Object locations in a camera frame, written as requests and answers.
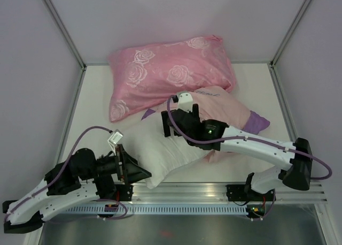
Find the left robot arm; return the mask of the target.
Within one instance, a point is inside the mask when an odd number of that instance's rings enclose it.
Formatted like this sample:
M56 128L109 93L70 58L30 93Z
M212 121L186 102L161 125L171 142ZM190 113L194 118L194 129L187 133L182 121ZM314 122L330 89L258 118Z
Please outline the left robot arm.
M26 196L3 202L4 233L33 232L59 213L90 201L130 202L133 184L151 176L122 145L99 158L88 148L79 149Z

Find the white pillow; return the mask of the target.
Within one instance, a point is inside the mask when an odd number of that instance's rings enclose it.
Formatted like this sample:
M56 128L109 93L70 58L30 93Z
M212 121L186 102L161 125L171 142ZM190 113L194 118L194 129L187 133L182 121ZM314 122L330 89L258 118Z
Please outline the white pillow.
M209 151L187 144L183 137L164 136L161 114L154 113L123 131L125 151L151 173L145 179L150 189L157 187L171 171L203 159Z

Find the purple Elsa pillowcase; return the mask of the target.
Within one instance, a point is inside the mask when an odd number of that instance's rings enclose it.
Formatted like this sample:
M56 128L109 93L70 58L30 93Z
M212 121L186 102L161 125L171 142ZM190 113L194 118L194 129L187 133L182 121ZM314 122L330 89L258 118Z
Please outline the purple Elsa pillowcase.
M200 88L190 94L194 104L199 106L201 120L215 119L255 135L258 135L270 125L266 118L249 110L221 87ZM160 114L165 109L166 103L163 103L156 113ZM226 155L225 152L212 150L204 159L208 162L217 162Z

